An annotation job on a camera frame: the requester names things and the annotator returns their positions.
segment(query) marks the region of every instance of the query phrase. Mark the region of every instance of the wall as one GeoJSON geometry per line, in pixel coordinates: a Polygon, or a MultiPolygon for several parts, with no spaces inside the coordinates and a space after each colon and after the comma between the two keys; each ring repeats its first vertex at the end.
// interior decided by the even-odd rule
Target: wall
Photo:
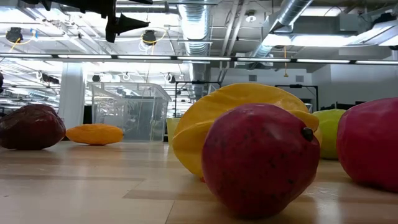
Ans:
{"type": "MultiPolygon", "coordinates": [[[[216,81],[218,78],[219,69],[212,68],[211,69],[211,80],[216,81]]],[[[246,69],[235,69],[231,68],[228,70],[223,85],[230,85],[233,83],[249,83],[249,75],[257,75],[257,82],[265,85],[291,85],[297,84],[296,75],[303,75],[304,82],[299,83],[301,85],[311,85],[312,78],[311,73],[307,73],[305,69],[288,69],[287,74],[289,77],[284,77],[285,70],[279,70],[275,72],[275,70],[253,70],[248,71],[246,69]]],[[[312,99],[315,102],[315,90],[311,89],[308,91],[306,88],[302,89],[293,89],[293,88],[284,88],[284,90],[290,92],[291,94],[305,99],[312,99]]]]}
{"type": "Polygon", "coordinates": [[[312,74],[312,83],[319,86],[320,106],[398,96],[395,66],[327,65],[312,74]]]}
{"type": "Polygon", "coordinates": [[[312,73],[312,84],[319,89],[319,108],[335,103],[335,95],[331,85],[331,65],[325,65],[312,73]]]}

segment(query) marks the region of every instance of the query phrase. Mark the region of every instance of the fluorescent light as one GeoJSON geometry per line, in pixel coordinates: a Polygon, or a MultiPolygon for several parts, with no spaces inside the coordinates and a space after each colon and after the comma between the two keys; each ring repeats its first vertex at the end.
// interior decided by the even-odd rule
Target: fluorescent light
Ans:
{"type": "Polygon", "coordinates": [[[349,60],[297,59],[300,63],[349,63],[349,60]]]}
{"type": "Polygon", "coordinates": [[[342,47],[351,41],[351,37],[339,35],[298,35],[292,40],[292,45],[303,47],[342,47]]]}
{"type": "Polygon", "coordinates": [[[380,44],[380,46],[396,46],[396,45],[398,45],[398,35],[380,44]]]}
{"type": "Polygon", "coordinates": [[[16,58],[52,58],[48,54],[0,54],[0,57],[16,57],[16,58]]]}
{"type": "Polygon", "coordinates": [[[153,55],[119,55],[119,59],[138,59],[138,60],[170,60],[170,56],[153,56],[153,55]]]}
{"type": "Polygon", "coordinates": [[[238,58],[239,62],[290,62],[287,58],[238,58]]]}
{"type": "Polygon", "coordinates": [[[268,34],[267,37],[262,41],[262,44],[265,46],[289,46],[292,44],[292,40],[286,35],[268,34]]]}
{"type": "Polygon", "coordinates": [[[8,88],[9,91],[15,93],[15,94],[22,94],[22,95],[29,95],[29,92],[24,89],[18,89],[18,88],[8,88]]]}
{"type": "Polygon", "coordinates": [[[190,56],[180,56],[177,60],[216,60],[216,61],[230,61],[230,57],[190,57],[190,56]]]}
{"type": "Polygon", "coordinates": [[[358,60],[358,65],[398,65],[398,61],[383,61],[383,60],[358,60]]]}
{"type": "MultiPolygon", "coordinates": [[[[123,7],[123,8],[135,8],[135,7],[144,7],[148,9],[164,9],[163,5],[142,5],[142,4],[116,4],[116,7],[123,7]]],[[[177,9],[175,6],[170,6],[170,9],[177,9]]]]}
{"type": "Polygon", "coordinates": [[[371,30],[363,32],[362,34],[357,35],[356,37],[354,37],[353,40],[351,39],[349,44],[365,44],[367,41],[373,39],[374,37],[377,37],[378,35],[391,28],[392,26],[373,28],[371,30]]]}
{"type": "Polygon", "coordinates": [[[4,108],[4,109],[11,109],[11,110],[13,110],[13,109],[19,109],[19,108],[21,108],[22,106],[1,106],[2,108],[4,108]]]}
{"type": "Polygon", "coordinates": [[[58,55],[60,58],[111,59],[110,55],[58,55]]]}
{"type": "Polygon", "coordinates": [[[12,86],[3,86],[4,88],[49,88],[47,86],[29,86],[29,85],[12,85],[12,86]]]}

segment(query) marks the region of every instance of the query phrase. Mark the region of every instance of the table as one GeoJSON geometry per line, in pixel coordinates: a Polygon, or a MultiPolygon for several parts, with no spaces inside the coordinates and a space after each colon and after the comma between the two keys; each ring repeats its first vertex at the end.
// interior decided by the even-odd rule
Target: table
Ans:
{"type": "Polygon", "coordinates": [[[0,149],[0,223],[385,224],[398,223],[398,194],[357,186],[338,162],[321,161],[314,183],[281,214],[240,220],[166,144],[61,142],[0,149]]]}

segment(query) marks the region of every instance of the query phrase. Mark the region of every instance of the black device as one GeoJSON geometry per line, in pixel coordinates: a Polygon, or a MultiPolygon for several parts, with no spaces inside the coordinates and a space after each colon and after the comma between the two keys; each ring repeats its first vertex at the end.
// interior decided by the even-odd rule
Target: black device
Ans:
{"type": "MultiPolygon", "coordinates": [[[[130,30],[147,27],[148,22],[131,19],[123,14],[120,17],[116,17],[116,0],[23,0],[28,4],[42,3],[46,10],[51,10],[51,3],[64,4],[71,7],[80,9],[82,13],[86,11],[95,12],[101,14],[103,19],[108,17],[108,23],[106,25],[106,40],[110,43],[114,43],[116,34],[120,35],[123,32],[130,30]]],[[[153,4],[152,0],[130,0],[143,4],[153,4]]]]}
{"type": "Polygon", "coordinates": [[[21,34],[20,27],[11,27],[9,31],[7,31],[6,39],[12,43],[19,43],[24,40],[24,37],[21,34]]]}
{"type": "Polygon", "coordinates": [[[100,82],[101,77],[99,75],[93,75],[93,82],[100,82]]]}
{"type": "Polygon", "coordinates": [[[156,44],[156,36],[154,30],[146,30],[145,34],[142,36],[144,44],[152,46],[156,44]]]}
{"type": "Polygon", "coordinates": [[[51,77],[51,76],[46,75],[46,74],[43,74],[42,81],[46,82],[46,83],[53,83],[53,84],[59,84],[60,83],[60,80],[58,78],[54,78],[54,77],[51,77]]]}

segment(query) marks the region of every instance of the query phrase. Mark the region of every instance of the white column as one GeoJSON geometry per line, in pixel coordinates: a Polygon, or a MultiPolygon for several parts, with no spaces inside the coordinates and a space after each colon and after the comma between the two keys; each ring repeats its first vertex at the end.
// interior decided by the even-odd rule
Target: white column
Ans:
{"type": "Polygon", "coordinates": [[[86,75],[82,63],[63,63],[59,116],[67,129],[83,124],[86,75]]]}

